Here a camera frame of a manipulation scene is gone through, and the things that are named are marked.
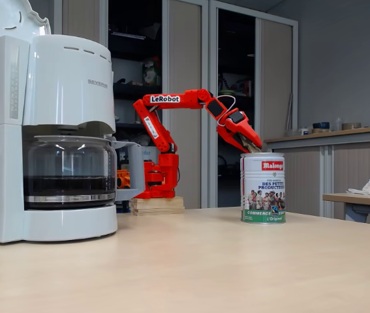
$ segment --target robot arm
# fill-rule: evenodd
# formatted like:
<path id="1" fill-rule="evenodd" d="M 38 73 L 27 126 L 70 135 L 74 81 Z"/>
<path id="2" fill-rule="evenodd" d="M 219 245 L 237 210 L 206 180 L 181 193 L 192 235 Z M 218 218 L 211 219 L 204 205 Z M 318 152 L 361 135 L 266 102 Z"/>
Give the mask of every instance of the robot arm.
<path id="1" fill-rule="evenodd" d="M 188 90 L 181 94 L 146 95 L 134 103 L 137 114 L 162 153 L 175 153 L 177 147 L 169 131 L 160 123 L 155 110 L 179 108 L 195 110 L 204 106 L 217 121 L 217 132 L 226 142 L 244 153 L 260 152 L 262 141 L 250 127 L 246 114 L 237 108 L 228 109 L 205 89 Z"/>
<path id="2" fill-rule="evenodd" d="M 217 132 L 224 140 L 245 153 L 260 152 L 262 142 L 250 127 L 249 119 L 237 108 L 227 108 L 205 89 L 188 90 L 170 95 L 146 95 L 134 103 L 137 114 L 143 121 L 156 147 L 159 149 L 159 163 L 144 162 L 146 190 L 137 198 L 173 198 L 177 186 L 179 156 L 169 131 L 161 124 L 156 110 L 202 109 L 217 121 Z"/>

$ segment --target white coffee maker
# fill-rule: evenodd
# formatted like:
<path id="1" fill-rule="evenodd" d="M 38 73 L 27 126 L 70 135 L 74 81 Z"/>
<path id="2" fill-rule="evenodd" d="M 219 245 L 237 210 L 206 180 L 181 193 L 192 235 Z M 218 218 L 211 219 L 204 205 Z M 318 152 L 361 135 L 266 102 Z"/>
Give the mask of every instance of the white coffee maker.
<path id="1" fill-rule="evenodd" d="M 28 0 L 0 0 L 0 243 L 113 233 L 114 201 L 144 189 L 140 146 L 111 136 L 109 50 L 50 33 Z M 116 190 L 124 146 L 131 189 Z"/>

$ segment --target ceiling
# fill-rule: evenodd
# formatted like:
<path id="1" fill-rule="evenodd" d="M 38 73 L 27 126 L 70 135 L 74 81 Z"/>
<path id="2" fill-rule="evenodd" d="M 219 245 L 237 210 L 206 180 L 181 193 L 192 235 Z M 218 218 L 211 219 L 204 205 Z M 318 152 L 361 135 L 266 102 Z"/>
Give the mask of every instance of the ceiling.
<path id="1" fill-rule="evenodd" d="M 222 2 L 237 5 L 239 7 L 251 8 L 253 10 L 265 12 L 277 5 L 282 0 L 220 0 Z"/>

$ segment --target table surface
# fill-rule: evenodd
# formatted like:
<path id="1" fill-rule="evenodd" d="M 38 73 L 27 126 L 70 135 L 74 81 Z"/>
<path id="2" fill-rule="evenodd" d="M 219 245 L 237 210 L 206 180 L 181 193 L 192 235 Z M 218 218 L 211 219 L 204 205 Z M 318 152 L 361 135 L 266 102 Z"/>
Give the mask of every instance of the table surface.
<path id="1" fill-rule="evenodd" d="M 370 224 L 239 216 L 123 214 L 101 239 L 0 245 L 0 312 L 370 312 Z"/>
<path id="2" fill-rule="evenodd" d="M 326 201 L 370 205 L 369 194 L 351 194 L 351 193 L 323 194 L 322 199 Z"/>
<path id="3" fill-rule="evenodd" d="M 271 142 L 287 142 L 289 140 L 304 140 L 309 138 L 320 138 L 320 137 L 332 137 L 332 136 L 342 136 L 342 135 L 351 135 L 351 134 L 363 134 L 366 132 L 370 132 L 370 127 L 362 127 L 362 128 L 355 128 L 355 129 L 347 129 L 347 130 L 338 130 L 336 132 L 320 132 L 317 134 L 310 134 L 310 135 L 303 135 L 303 136 L 286 136 L 280 138 L 273 138 L 264 140 L 265 143 Z"/>

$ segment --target wooden base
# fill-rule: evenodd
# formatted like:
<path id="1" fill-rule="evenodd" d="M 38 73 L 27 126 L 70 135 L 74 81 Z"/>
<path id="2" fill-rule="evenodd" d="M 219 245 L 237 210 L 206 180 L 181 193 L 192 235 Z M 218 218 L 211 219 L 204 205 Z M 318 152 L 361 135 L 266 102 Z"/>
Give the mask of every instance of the wooden base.
<path id="1" fill-rule="evenodd" d="M 184 209 L 182 197 L 130 200 L 130 211 L 134 215 L 175 214 Z"/>

